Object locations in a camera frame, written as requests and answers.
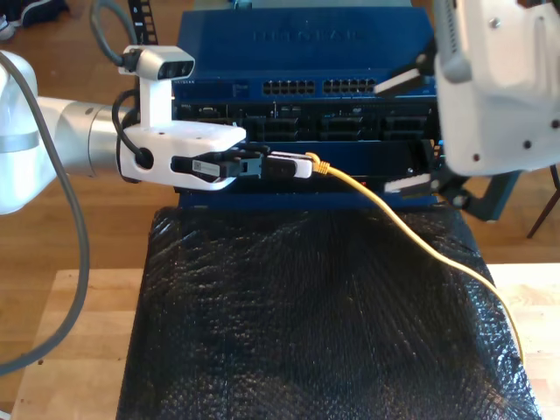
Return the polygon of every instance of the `wooden table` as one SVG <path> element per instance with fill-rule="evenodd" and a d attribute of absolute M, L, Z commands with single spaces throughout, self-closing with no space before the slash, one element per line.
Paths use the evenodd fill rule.
<path fill-rule="evenodd" d="M 514 307 L 544 418 L 560 419 L 560 264 L 489 267 Z M 57 273 L 37 343 L 66 315 L 76 279 L 75 270 Z M 58 348 L 24 371 L 12 419 L 115 418 L 141 279 L 140 269 L 91 271 L 80 319 Z"/>

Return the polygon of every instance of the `camera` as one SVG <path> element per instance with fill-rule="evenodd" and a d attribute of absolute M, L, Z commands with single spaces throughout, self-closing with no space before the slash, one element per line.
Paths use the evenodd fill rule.
<path fill-rule="evenodd" d="M 184 79 L 194 70 L 194 58 L 177 46 L 130 45 L 124 53 L 136 55 L 136 69 L 130 72 L 124 67 L 119 67 L 119 72 L 133 74 L 149 81 Z"/>

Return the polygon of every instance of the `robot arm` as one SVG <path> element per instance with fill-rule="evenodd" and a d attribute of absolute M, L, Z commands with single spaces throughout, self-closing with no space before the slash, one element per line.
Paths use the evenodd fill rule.
<path fill-rule="evenodd" d="M 495 221 L 520 171 L 560 161 L 558 8 L 437 0 L 434 14 L 434 42 L 376 93 L 395 95 L 436 78 L 444 165 L 428 177 L 388 183 L 386 191 L 437 192 L 455 207 Z M 464 188 L 471 176 L 492 177 L 482 198 Z"/>
<path fill-rule="evenodd" d="M 133 45 L 125 53 L 139 48 Z M 39 97 L 38 104 L 66 173 L 90 178 L 122 176 L 206 191 L 220 190 L 244 176 L 312 175 L 309 157 L 245 144 L 242 128 L 172 121 L 172 80 L 188 77 L 194 59 L 175 46 L 141 48 L 135 71 L 121 69 L 140 78 L 141 120 L 124 133 L 147 161 L 140 162 L 137 154 L 124 145 L 119 150 L 111 107 Z M 29 64 L 14 54 L 5 54 L 23 70 L 36 94 L 37 82 Z M 0 74 L 0 214 L 8 214 L 35 198 L 54 180 L 55 172 L 19 87 L 3 69 Z M 118 112 L 122 120 L 125 111 Z"/>

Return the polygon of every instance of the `gray cable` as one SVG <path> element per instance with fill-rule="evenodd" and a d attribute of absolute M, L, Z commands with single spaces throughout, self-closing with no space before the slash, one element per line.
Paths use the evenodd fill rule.
<path fill-rule="evenodd" d="M 88 292 L 88 278 L 89 278 L 89 241 L 88 230 L 86 229 L 86 222 L 84 215 L 81 212 L 80 203 L 76 197 L 74 189 L 70 184 L 70 180 L 64 170 L 62 162 L 60 162 L 59 154 L 54 146 L 53 139 L 46 126 L 45 118 L 41 113 L 37 99 L 27 84 L 27 80 L 21 74 L 16 66 L 10 61 L 8 57 L 0 52 L 0 66 L 4 67 L 6 71 L 14 78 L 14 81 L 21 88 L 25 100 L 29 104 L 29 108 L 33 113 L 35 122 L 37 123 L 38 132 L 43 138 L 45 149 L 52 162 L 52 167 L 59 177 L 60 184 L 68 200 L 68 204 L 72 210 L 72 216 L 78 232 L 78 243 L 80 246 L 80 273 L 78 275 L 78 285 L 76 286 L 76 293 L 73 297 L 72 305 L 68 314 L 60 324 L 60 327 L 54 334 L 45 340 L 44 343 L 33 348 L 29 353 L 25 353 L 14 360 L 0 364 L 0 376 L 9 374 L 15 370 L 24 368 L 27 365 L 38 361 L 45 357 L 51 350 L 53 350 L 60 342 L 68 335 L 76 320 L 80 316 L 81 308 L 86 300 L 86 293 Z"/>
<path fill-rule="evenodd" d="M 114 52 L 107 39 L 105 38 L 105 33 L 103 32 L 102 22 L 101 22 L 101 11 L 103 8 L 107 8 L 121 21 L 124 29 L 129 35 L 129 42 L 135 46 L 138 44 L 137 33 L 134 31 L 134 23 L 130 19 L 129 15 L 112 0 L 94 0 L 91 4 L 91 9 L 89 10 L 89 25 L 91 26 L 91 31 L 94 33 L 97 45 L 103 51 L 103 54 L 111 60 L 117 67 L 123 66 L 123 57 L 120 54 Z"/>

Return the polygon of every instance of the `black fabric cover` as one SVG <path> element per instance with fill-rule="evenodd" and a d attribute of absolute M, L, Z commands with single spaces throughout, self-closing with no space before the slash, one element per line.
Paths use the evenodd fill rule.
<path fill-rule="evenodd" d="M 402 216 L 489 277 L 460 214 Z M 494 297 L 377 210 L 154 220 L 119 419 L 535 419 Z"/>

